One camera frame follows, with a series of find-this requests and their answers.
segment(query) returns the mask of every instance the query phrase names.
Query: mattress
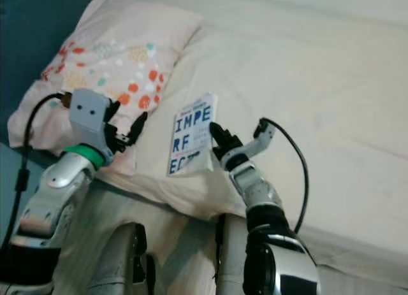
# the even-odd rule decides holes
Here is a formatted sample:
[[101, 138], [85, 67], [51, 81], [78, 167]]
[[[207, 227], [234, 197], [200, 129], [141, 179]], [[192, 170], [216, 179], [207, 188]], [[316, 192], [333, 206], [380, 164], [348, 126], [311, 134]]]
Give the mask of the mattress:
[[[166, 176], [169, 116], [211, 92], [218, 97], [217, 122], [244, 143], [259, 118], [268, 117], [299, 144], [310, 170], [300, 234], [319, 264], [408, 287], [406, 22], [275, 0], [144, 1], [195, 11], [205, 24], [138, 141], [137, 174], [99, 177], [195, 217], [245, 215], [219, 168]], [[276, 134], [253, 161], [293, 224], [303, 192], [296, 154]]]

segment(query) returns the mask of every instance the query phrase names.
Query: black cable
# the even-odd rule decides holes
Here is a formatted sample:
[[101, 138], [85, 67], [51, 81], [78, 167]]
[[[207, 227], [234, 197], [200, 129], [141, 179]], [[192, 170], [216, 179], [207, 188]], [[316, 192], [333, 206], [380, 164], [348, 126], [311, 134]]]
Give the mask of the black cable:
[[305, 177], [305, 192], [303, 195], [302, 210], [300, 211], [299, 219], [294, 229], [294, 232], [298, 233], [300, 227], [302, 226], [303, 219], [305, 217], [307, 200], [309, 199], [309, 171], [307, 169], [306, 159], [303, 156], [302, 152], [300, 151], [298, 145], [295, 143], [295, 141], [293, 141], [292, 137], [290, 137], [290, 135], [283, 129], [282, 126], [280, 126], [278, 123], [270, 119], [267, 119], [267, 118], [264, 118], [264, 119], [268, 121], [269, 123], [271, 123], [274, 127], [276, 127], [286, 137], [286, 139], [288, 139], [288, 141], [290, 142], [290, 144], [292, 145], [292, 147], [295, 149], [296, 153], [298, 154], [300, 161], [302, 162], [303, 175]]
[[44, 97], [37, 105], [34, 107], [33, 111], [30, 114], [30, 117], [27, 121], [27, 125], [25, 126], [24, 131], [24, 142], [23, 142], [23, 150], [22, 150], [22, 158], [21, 158], [21, 167], [18, 171], [18, 177], [15, 184], [15, 197], [13, 203], [13, 210], [11, 211], [10, 221], [8, 223], [6, 236], [4, 237], [3, 244], [1, 245], [1, 250], [5, 250], [8, 242], [10, 241], [11, 234], [13, 233], [14, 224], [17, 218], [18, 207], [20, 206], [21, 200], [21, 193], [23, 193], [27, 189], [27, 183], [29, 178], [29, 170], [27, 169], [27, 162], [28, 162], [28, 155], [30, 151], [29, 141], [30, 141], [30, 133], [31, 133], [31, 126], [33, 124], [34, 117], [36, 116], [38, 110], [43, 106], [45, 102], [49, 99], [57, 98], [62, 99], [64, 94], [54, 93]]

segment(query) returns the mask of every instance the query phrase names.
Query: green ring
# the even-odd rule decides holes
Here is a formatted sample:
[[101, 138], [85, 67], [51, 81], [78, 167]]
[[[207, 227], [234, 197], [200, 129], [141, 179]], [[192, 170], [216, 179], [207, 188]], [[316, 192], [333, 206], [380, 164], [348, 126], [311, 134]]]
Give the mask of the green ring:
[[64, 151], [76, 153], [78, 155], [81, 155], [82, 157], [85, 157], [94, 165], [96, 170], [102, 167], [103, 164], [105, 163], [105, 158], [103, 158], [103, 156], [99, 152], [95, 151], [93, 148], [88, 147], [86, 145], [75, 145], [74, 147], [66, 147]]

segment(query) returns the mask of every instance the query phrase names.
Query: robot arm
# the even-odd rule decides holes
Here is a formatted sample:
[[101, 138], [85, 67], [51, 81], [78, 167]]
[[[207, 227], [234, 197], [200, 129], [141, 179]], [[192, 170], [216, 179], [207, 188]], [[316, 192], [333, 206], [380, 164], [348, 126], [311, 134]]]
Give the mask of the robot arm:
[[80, 144], [67, 148], [44, 171], [6, 250], [0, 253], [1, 295], [51, 294], [62, 244], [97, 170], [109, 165], [116, 151], [123, 152], [136, 141], [147, 118], [143, 113], [127, 136], [119, 135], [108, 124], [119, 102], [87, 89], [73, 93], [70, 108], [69, 119]]
[[247, 257], [244, 268], [246, 295], [320, 294], [316, 265], [309, 252], [290, 230], [281, 199], [249, 158], [267, 148], [274, 134], [268, 119], [261, 119], [255, 140], [243, 146], [216, 123], [210, 132], [213, 148], [223, 169], [241, 195], [247, 212]]

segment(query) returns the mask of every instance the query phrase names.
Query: pink pillowcase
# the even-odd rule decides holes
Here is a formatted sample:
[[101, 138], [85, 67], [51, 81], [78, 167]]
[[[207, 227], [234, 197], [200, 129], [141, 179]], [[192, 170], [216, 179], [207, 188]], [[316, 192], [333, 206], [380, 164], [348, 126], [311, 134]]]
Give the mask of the pink pillowcase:
[[[39, 100], [77, 88], [119, 100], [122, 105], [111, 123], [127, 134], [142, 112], [157, 108], [174, 64], [200, 24], [200, 16], [165, 4], [93, 0], [41, 81], [33, 83], [10, 117], [10, 146], [22, 145], [27, 119]], [[31, 145], [59, 154], [72, 144], [68, 111], [49, 102], [34, 120]], [[135, 168], [135, 147], [131, 147], [117, 154], [108, 169], [132, 175]]]

